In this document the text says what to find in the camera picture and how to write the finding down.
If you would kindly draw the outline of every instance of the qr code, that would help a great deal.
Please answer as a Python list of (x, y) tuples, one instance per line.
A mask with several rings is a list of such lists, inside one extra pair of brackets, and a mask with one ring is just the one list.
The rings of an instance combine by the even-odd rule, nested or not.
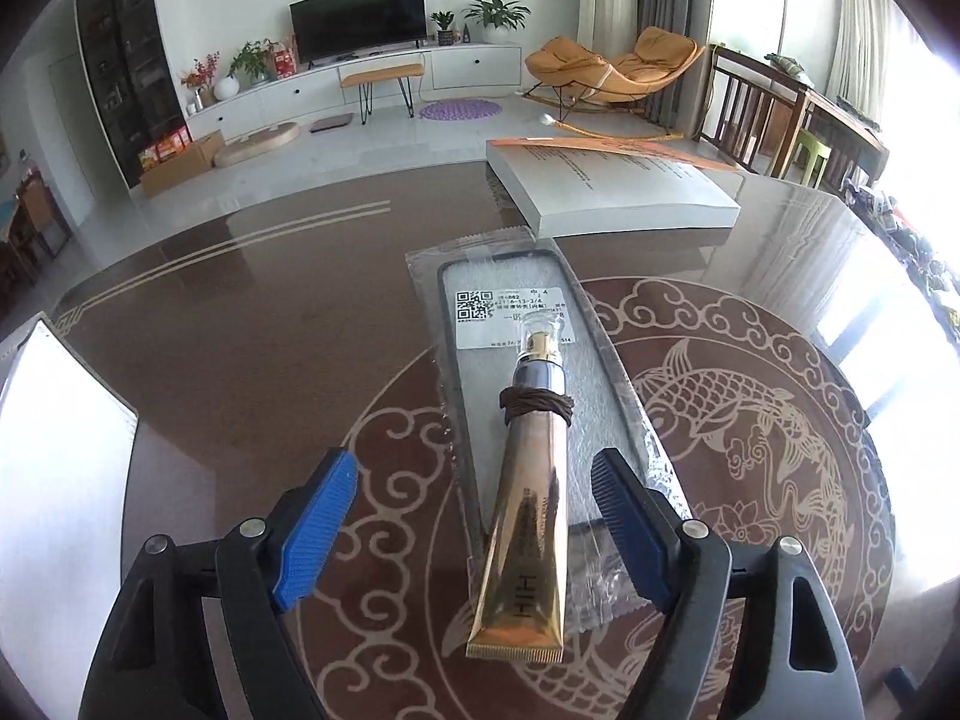
[(457, 293), (457, 322), (483, 322), (493, 318), (492, 292)]

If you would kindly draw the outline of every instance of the white label sticker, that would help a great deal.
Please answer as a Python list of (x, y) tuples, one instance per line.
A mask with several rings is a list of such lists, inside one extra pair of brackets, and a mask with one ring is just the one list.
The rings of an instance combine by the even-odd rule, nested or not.
[(520, 319), (540, 309), (553, 309), (563, 318), (560, 343), (576, 341), (559, 287), (470, 290), (457, 293), (454, 305), (458, 349), (519, 346)]

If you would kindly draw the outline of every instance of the blue gripper pad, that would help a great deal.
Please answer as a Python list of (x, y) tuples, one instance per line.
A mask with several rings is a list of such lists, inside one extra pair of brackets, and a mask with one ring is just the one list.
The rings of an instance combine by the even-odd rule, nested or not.
[(637, 595), (668, 613), (677, 599), (669, 584), (669, 544), (676, 536), (665, 520), (659, 522), (650, 491), (615, 449), (604, 449), (593, 458), (590, 487)]
[(357, 460), (341, 450), (280, 548), (274, 601), (281, 611), (313, 590), (357, 493)]

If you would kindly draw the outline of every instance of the flat screen tv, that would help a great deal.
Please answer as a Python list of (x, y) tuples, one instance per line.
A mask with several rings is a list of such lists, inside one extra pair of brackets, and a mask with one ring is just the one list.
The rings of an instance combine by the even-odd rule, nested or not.
[(301, 62), (426, 37), (424, 0), (304, 0), (290, 17)]

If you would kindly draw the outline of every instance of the brown hair tie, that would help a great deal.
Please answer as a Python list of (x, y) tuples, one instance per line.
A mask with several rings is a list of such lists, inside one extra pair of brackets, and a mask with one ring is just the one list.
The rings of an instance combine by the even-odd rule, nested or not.
[(558, 395), (552, 389), (541, 389), (535, 386), (508, 386), (500, 393), (500, 408), (506, 409), (503, 415), (504, 424), (516, 416), (531, 412), (552, 412), (562, 416), (566, 426), (573, 420), (573, 398), (569, 395)]

